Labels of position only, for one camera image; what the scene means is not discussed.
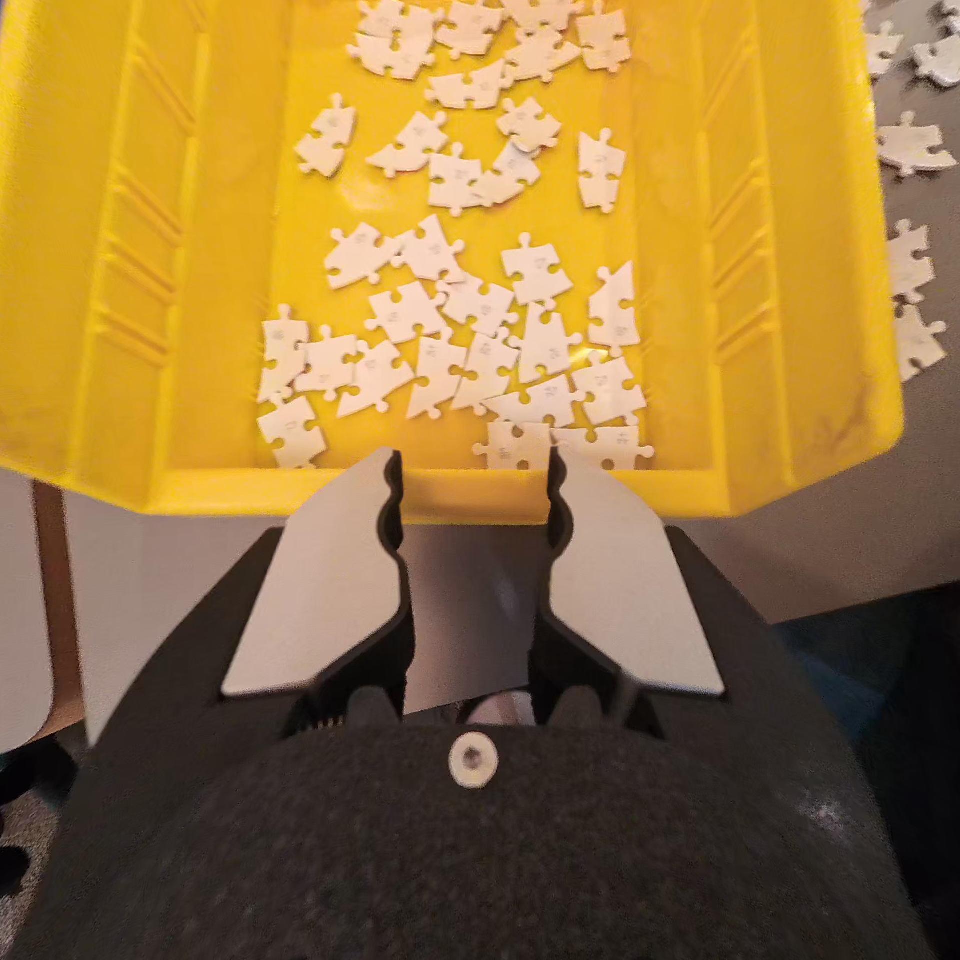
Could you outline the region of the person's dark trousers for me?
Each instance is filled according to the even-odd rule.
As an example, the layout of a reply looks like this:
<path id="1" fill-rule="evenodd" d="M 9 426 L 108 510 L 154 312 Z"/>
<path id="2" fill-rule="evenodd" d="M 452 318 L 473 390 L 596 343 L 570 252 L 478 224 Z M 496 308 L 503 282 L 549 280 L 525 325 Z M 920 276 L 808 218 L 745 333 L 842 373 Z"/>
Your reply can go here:
<path id="1" fill-rule="evenodd" d="M 935 952 L 958 958 L 958 582 L 776 630 L 858 758 Z"/>

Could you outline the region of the pile of white puzzle pieces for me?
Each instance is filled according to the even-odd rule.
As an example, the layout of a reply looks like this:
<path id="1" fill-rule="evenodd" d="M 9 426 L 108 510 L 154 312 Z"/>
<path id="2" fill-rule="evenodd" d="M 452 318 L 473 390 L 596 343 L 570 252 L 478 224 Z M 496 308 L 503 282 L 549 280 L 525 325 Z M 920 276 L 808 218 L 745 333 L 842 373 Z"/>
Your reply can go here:
<path id="1" fill-rule="evenodd" d="M 958 362 L 958 2 L 860 2 L 902 383 Z"/>
<path id="2" fill-rule="evenodd" d="M 303 15 L 281 176 L 278 315 L 256 423 L 276 466 L 391 446 L 539 471 L 634 471 L 646 398 L 629 251 L 574 267 L 625 211 L 625 134 L 588 120 L 632 49 L 615 2 L 359 2 Z"/>

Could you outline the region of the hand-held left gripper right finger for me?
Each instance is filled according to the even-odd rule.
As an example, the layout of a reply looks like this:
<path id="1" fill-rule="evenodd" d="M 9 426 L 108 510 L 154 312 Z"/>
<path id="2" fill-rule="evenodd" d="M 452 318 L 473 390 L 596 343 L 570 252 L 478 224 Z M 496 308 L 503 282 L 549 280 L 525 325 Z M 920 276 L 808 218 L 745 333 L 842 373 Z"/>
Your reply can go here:
<path id="1" fill-rule="evenodd" d="M 534 720 L 570 690 L 601 722 L 658 726 L 651 694 L 721 700 L 726 685 L 665 523 L 611 472 L 560 447 L 546 480 L 549 563 L 531 646 Z"/>

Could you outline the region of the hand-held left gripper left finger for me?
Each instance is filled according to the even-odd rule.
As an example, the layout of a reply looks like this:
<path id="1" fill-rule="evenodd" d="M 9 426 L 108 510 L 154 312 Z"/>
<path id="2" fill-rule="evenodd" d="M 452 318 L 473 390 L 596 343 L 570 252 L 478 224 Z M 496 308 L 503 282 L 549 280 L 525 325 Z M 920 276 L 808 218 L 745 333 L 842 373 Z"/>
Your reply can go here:
<path id="1" fill-rule="evenodd" d="M 403 542 L 403 464 L 381 447 L 319 488 L 286 521 L 221 692 L 293 693 L 316 723 L 379 688 L 401 713 L 415 654 Z"/>

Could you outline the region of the yellow plastic bin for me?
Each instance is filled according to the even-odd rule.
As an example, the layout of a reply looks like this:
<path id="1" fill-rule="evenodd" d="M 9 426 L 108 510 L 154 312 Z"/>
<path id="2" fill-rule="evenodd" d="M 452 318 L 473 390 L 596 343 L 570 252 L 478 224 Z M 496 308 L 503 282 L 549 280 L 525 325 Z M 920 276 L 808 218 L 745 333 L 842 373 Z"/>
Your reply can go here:
<path id="1" fill-rule="evenodd" d="M 668 518 L 736 517 L 891 450 L 904 400 L 858 2 L 606 2 L 619 72 L 518 85 L 562 128 L 510 202 L 440 211 L 462 269 L 551 244 L 590 336 L 598 270 L 631 261 L 653 462 L 627 483 Z M 546 519 L 546 482 L 474 455 L 483 417 L 344 419 L 281 470 L 257 420 L 262 323 L 287 304 L 365 329 L 365 277 L 330 289 L 334 230 L 430 216 L 425 173 L 366 159 L 416 82 L 347 46 L 357 2 L 2 2 L 2 468 L 161 516 L 284 516 L 371 451 L 402 452 L 408 522 Z"/>

